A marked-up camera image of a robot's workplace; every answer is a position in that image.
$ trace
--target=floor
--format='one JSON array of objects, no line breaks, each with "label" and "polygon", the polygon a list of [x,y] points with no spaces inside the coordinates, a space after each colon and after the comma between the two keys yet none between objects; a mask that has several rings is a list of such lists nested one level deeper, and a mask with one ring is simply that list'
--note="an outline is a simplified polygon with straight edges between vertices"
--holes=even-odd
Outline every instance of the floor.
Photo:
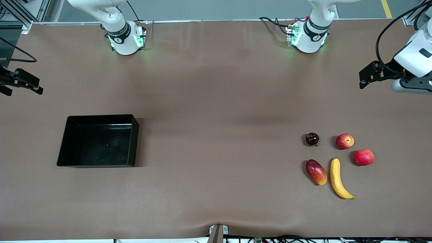
[{"label": "floor", "polygon": [[[145,239],[145,240],[116,240],[117,243],[206,243],[208,237],[200,237],[200,238],[190,238],[190,239]],[[322,240],[322,239],[313,239],[315,242],[328,242],[328,243],[342,243],[341,240]],[[49,243],[112,243],[113,240],[51,240]],[[252,242],[250,239],[224,239],[223,243],[250,243]],[[0,241],[0,243],[46,243],[46,240],[32,240],[32,241]],[[395,240],[385,240],[383,243],[410,243],[409,241],[395,241]]]},{"label": "floor", "polygon": [[[303,17],[311,7],[305,0],[129,0],[140,19],[149,21],[257,19],[262,16],[280,19]],[[419,0],[363,0],[351,5],[339,5],[342,19],[396,17],[417,5]],[[388,3],[389,10],[383,4]],[[119,6],[126,19],[135,19],[127,4]],[[67,0],[52,0],[48,20],[54,22],[92,22],[91,15],[73,8]],[[16,44],[20,30],[1,29],[0,36]],[[0,57],[11,57],[13,48],[0,43]],[[1,63],[7,67],[8,62]]]}]

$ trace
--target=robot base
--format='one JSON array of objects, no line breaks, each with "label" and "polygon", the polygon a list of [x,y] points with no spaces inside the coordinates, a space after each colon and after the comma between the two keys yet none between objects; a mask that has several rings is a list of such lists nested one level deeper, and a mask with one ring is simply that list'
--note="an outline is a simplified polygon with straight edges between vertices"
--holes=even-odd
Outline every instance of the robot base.
[{"label": "robot base", "polygon": [[304,53],[314,53],[318,51],[318,49],[324,45],[325,38],[327,37],[327,34],[322,40],[314,42],[311,40],[309,36],[307,36],[303,30],[303,26],[306,24],[306,22],[303,21],[297,21],[295,22],[290,28],[285,28],[286,32],[289,34],[293,34],[294,36],[287,35],[286,39],[288,41],[288,46],[292,47],[295,46],[299,51]]},{"label": "robot base", "polygon": [[147,31],[142,26],[137,25],[135,22],[127,21],[131,27],[129,36],[124,40],[124,43],[118,44],[108,38],[111,42],[113,51],[121,55],[132,55],[137,51],[144,51],[144,44],[146,42]]}]

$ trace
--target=yellow floor line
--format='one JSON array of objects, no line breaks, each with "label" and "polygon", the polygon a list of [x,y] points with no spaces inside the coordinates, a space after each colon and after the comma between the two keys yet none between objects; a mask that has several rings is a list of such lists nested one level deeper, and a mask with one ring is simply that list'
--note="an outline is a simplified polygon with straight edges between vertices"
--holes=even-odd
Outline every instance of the yellow floor line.
[{"label": "yellow floor line", "polygon": [[393,16],[391,15],[391,12],[390,12],[390,8],[388,7],[387,0],[381,0],[381,3],[382,3],[382,7],[384,8],[385,16],[388,19],[393,18]]}]

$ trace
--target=black band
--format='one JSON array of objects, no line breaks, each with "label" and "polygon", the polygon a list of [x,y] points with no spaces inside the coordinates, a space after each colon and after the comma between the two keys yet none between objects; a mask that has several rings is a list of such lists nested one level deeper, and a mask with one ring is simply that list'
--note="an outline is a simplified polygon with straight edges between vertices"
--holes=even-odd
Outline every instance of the black band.
[{"label": "black band", "polygon": [[126,22],[124,27],[120,31],[110,32],[107,31],[111,40],[113,40],[117,44],[123,44],[124,40],[130,35],[131,27]]},{"label": "black band", "polygon": [[327,25],[326,27],[318,26],[318,25],[316,25],[316,24],[314,24],[314,23],[312,22],[312,20],[311,20],[310,17],[309,17],[309,19],[308,19],[308,23],[309,23],[312,27],[314,27],[315,29],[319,29],[319,30],[327,30],[327,29],[330,27],[330,25],[331,25],[331,24],[329,24],[329,25]]},{"label": "black band", "polygon": [[321,38],[323,38],[323,37],[326,35],[326,33],[327,33],[327,31],[324,31],[324,32],[319,33],[319,34],[318,34],[318,33],[315,33],[315,32],[313,32],[313,31],[311,31],[311,30],[309,29],[307,23],[305,23],[303,26],[304,26],[303,29],[304,29],[306,35],[309,36],[309,37],[311,38],[311,41],[313,41],[313,42],[318,42],[318,41],[320,41]]}]

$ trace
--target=brown tablecloth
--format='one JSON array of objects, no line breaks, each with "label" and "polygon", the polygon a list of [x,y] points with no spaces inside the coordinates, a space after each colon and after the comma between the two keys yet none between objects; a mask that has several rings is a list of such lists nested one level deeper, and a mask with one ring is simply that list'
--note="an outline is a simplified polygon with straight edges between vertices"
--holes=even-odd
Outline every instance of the brown tablecloth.
[{"label": "brown tablecloth", "polygon": [[[262,22],[148,27],[146,50],[120,56],[98,26],[34,25],[18,46],[44,94],[0,96],[2,240],[431,235],[432,96],[394,93],[391,81],[360,90],[389,20],[341,20],[315,54],[288,49]],[[413,33],[382,40],[390,60]],[[69,115],[134,114],[134,168],[56,167]],[[319,147],[303,144],[316,132]],[[334,148],[350,133],[352,149]],[[358,167],[353,151],[376,162]],[[342,163],[342,200],[315,186],[304,164]]]}]

